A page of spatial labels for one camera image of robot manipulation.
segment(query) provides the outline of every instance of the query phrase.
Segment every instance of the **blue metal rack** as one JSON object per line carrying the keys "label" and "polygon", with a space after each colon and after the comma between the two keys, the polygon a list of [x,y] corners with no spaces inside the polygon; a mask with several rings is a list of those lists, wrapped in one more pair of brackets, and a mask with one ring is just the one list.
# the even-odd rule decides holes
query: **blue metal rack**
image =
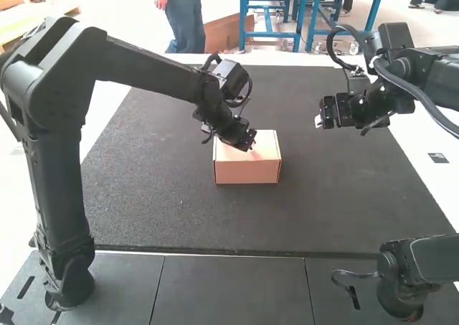
{"label": "blue metal rack", "polygon": [[[252,1],[264,2],[278,2],[279,4],[251,4]],[[245,48],[246,37],[276,37],[276,38],[291,38],[293,39],[293,52],[298,52],[301,40],[301,30],[303,28],[305,9],[307,6],[312,6],[311,23],[308,28],[308,37],[306,39],[306,51],[312,50],[314,36],[327,35],[330,31],[328,29],[316,29],[317,15],[320,14],[327,25],[332,28],[337,25],[336,21],[339,19],[341,5],[343,0],[321,1],[321,0],[293,0],[292,19],[296,20],[295,32],[274,32],[273,24],[271,22],[271,10],[276,12],[283,12],[283,22],[288,22],[290,16],[290,0],[240,0],[240,50]],[[381,0],[373,0],[365,28],[363,32],[370,32],[373,28],[374,21],[379,9]],[[326,11],[325,8],[334,10],[332,13]],[[245,16],[249,9],[263,9],[265,12],[266,31],[264,32],[246,32],[244,28]]]}
{"label": "blue metal rack", "polygon": [[[326,21],[327,25],[332,28],[337,25],[336,21],[339,19],[339,13],[341,11],[341,4],[343,0],[334,0],[330,2],[323,2],[320,0],[308,0],[306,5],[312,4],[313,11],[311,14],[311,23],[309,24],[308,29],[308,38],[306,39],[306,51],[310,52],[313,47],[313,41],[315,35],[327,35],[330,31],[328,29],[316,29],[316,19],[317,14],[320,14],[323,19]],[[376,15],[378,13],[379,4],[381,0],[373,0],[372,7],[370,9],[368,18],[366,20],[366,25],[363,32],[370,32],[373,29],[374,20],[376,19]],[[335,9],[333,14],[325,10],[325,7],[331,7]],[[347,32],[339,32],[339,34],[348,34]]]}
{"label": "blue metal rack", "polygon": [[[253,1],[264,1],[264,2],[278,2],[279,4],[251,4]],[[240,0],[240,37],[239,37],[239,48],[243,50],[245,48],[246,37],[275,37],[275,38],[290,38],[293,39],[293,51],[298,52],[301,40],[301,30],[303,28],[304,12],[306,8],[306,0],[301,0],[299,3],[298,10],[298,21],[296,24],[295,32],[274,32],[273,24],[271,21],[271,15],[283,11],[284,22],[288,21],[290,13],[290,0]],[[265,12],[265,23],[266,31],[264,32],[246,32],[244,23],[245,17],[249,9],[263,9]]]}

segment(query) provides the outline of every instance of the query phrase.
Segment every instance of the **white floor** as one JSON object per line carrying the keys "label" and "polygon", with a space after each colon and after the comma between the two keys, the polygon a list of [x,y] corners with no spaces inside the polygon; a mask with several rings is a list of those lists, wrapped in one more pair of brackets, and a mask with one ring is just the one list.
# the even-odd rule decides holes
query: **white floor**
{"label": "white floor", "polygon": [[[83,12],[79,19],[107,29],[109,34],[117,38],[161,53],[172,37],[164,14],[154,9],[153,0],[81,1]],[[378,22],[408,22],[415,44],[418,46],[459,43],[457,13],[435,15],[427,9],[409,10],[408,1],[383,0]],[[239,0],[202,0],[202,2],[205,21],[239,10]],[[364,17],[364,14],[361,13],[368,10],[366,9],[368,5],[369,0],[356,0],[353,15],[347,20],[352,24],[363,26],[362,15]],[[182,62],[203,62],[205,56],[176,55],[173,58]],[[333,65],[327,56],[264,50],[256,50],[246,55],[233,55],[231,58],[248,65]],[[129,87],[126,86],[97,83],[90,112],[87,115],[87,124],[83,128],[82,160],[128,91]],[[459,114],[452,111],[445,112],[459,123]],[[458,230],[459,215],[454,194],[459,184],[457,178],[459,142],[439,129],[421,108],[418,108],[414,115],[395,116],[390,130],[443,212]],[[450,163],[434,164],[427,153],[443,153]],[[22,148],[14,141],[3,123],[0,123],[0,171],[0,242],[2,243],[0,295],[2,295],[30,252],[27,242],[34,231],[36,220]]]}

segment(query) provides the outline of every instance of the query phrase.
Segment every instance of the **black panel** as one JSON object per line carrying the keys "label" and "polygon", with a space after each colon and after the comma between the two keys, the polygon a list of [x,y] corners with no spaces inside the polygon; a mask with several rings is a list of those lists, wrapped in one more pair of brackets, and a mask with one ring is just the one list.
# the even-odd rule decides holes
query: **black panel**
{"label": "black panel", "polygon": [[[354,286],[361,310],[354,308],[352,298],[331,282],[331,272],[336,269],[350,270],[357,273],[369,273],[376,270],[376,263],[365,260],[326,260],[306,259],[311,300],[316,325],[352,324],[352,325],[400,325],[379,305],[376,297],[378,278],[358,280],[347,278],[348,286]],[[431,294],[425,304],[423,318],[419,325],[457,325],[459,319],[459,293],[453,284]]]}
{"label": "black panel", "polygon": [[247,70],[254,88],[244,116],[278,131],[280,183],[215,186],[194,106],[132,90],[82,164],[99,248],[368,253],[454,232],[388,129],[315,129],[321,97],[346,90],[341,70]]}
{"label": "black panel", "polygon": [[170,256],[152,325],[313,325],[303,259]]}
{"label": "black panel", "polygon": [[[147,325],[155,300],[164,257],[96,254],[90,270],[94,294],[77,308],[60,314],[57,325]],[[23,299],[17,296],[34,276]],[[14,311],[16,325],[51,325],[56,313],[44,304],[43,272],[33,252],[9,286],[1,302]]]}

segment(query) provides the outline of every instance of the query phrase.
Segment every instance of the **black cable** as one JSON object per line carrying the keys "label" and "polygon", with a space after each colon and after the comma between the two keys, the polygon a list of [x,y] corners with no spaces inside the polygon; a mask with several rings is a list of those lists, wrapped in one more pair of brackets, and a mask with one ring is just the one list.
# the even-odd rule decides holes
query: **black cable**
{"label": "black cable", "polygon": [[333,282],[335,286],[341,289],[344,289],[352,298],[354,298],[356,296],[355,291],[350,289],[344,283],[340,282],[338,280],[339,276],[352,277],[352,278],[358,278],[360,280],[364,280],[367,278],[379,277],[379,272],[376,271],[374,273],[353,273],[352,271],[347,271],[347,270],[335,270],[334,272],[331,273],[331,282]]}
{"label": "black cable", "polygon": [[220,58],[217,52],[214,52],[207,58],[206,62],[202,65],[201,70],[207,71],[210,68],[212,62],[214,61],[216,61],[217,64],[219,64],[222,61],[222,58]]}
{"label": "black cable", "polygon": [[432,102],[427,94],[425,94],[420,88],[412,85],[411,83],[403,80],[402,78],[393,75],[385,67],[386,62],[379,58],[374,59],[373,66],[380,77],[397,86],[398,88],[408,92],[416,100],[418,100],[422,106],[425,107],[426,111],[437,122],[439,126],[445,129],[448,133],[456,138],[459,138],[459,126],[455,125],[452,121],[446,118],[445,115],[438,109],[438,107]]}
{"label": "black cable", "polygon": [[252,81],[252,78],[250,76],[247,76],[247,83],[248,83],[249,86],[248,86],[248,89],[247,89],[247,93],[245,93],[245,95],[241,96],[239,94],[239,96],[236,97],[236,100],[225,100],[225,103],[229,107],[231,107],[231,108],[239,108],[242,105],[245,106],[245,103],[249,99],[250,93],[252,93],[253,81]]}
{"label": "black cable", "polygon": [[333,29],[330,30],[330,32],[327,35],[327,41],[326,41],[326,47],[327,47],[327,52],[330,55],[331,59],[338,65],[342,66],[344,69],[347,70],[360,70],[360,66],[358,65],[350,65],[349,63],[345,63],[343,60],[339,59],[334,50],[333,50],[333,39],[334,37],[339,33],[339,32],[348,32],[352,35],[352,37],[359,43],[360,48],[363,49],[364,54],[373,57],[374,56],[374,51],[373,49],[368,45],[368,43],[365,41],[364,37],[360,34],[359,31],[357,31],[355,28],[353,28],[351,25],[348,24],[340,24],[336,25]]}

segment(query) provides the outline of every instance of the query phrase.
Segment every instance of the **blue metal frame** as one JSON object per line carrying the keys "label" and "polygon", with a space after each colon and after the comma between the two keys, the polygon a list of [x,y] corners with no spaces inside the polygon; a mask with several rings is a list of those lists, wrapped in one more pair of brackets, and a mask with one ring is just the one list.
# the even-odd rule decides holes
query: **blue metal frame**
{"label": "blue metal frame", "polygon": [[[278,1],[279,4],[250,4],[251,1]],[[300,48],[301,30],[303,29],[304,14],[306,8],[306,0],[301,0],[299,3],[298,18],[296,30],[294,32],[274,32],[273,23],[271,21],[271,9],[276,11],[283,11],[283,21],[288,21],[290,13],[290,0],[240,0],[240,37],[239,49],[245,48],[246,37],[275,37],[293,39],[293,51],[298,52]],[[249,9],[263,9],[265,15],[266,31],[265,32],[246,32],[245,31],[245,17]]]}
{"label": "blue metal frame", "polygon": [[[339,20],[339,13],[341,11],[341,4],[343,0],[334,0],[333,4],[330,6],[335,9],[335,13],[330,15],[324,8],[329,6],[328,4],[324,4],[320,0],[311,0],[307,1],[306,4],[312,3],[313,11],[311,14],[311,23],[309,24],[308,29],[308,38],[306,39],[306,51],[310,52],[313,47],[314,36],[315,35],[327,35],[330,31],[327,29],[316,29],[316,18],[317,14],[320,14],[323,19],[326,21],[327,25],[332,28],[337,25],[336,21]],[[374,25],[374,20],[376,19],[376,15],[378,13],[379,5],[381,0],[373,0],[372,7],[370,9],[368,19],[366,21],[366,25],[363,32],[370,32]]]}

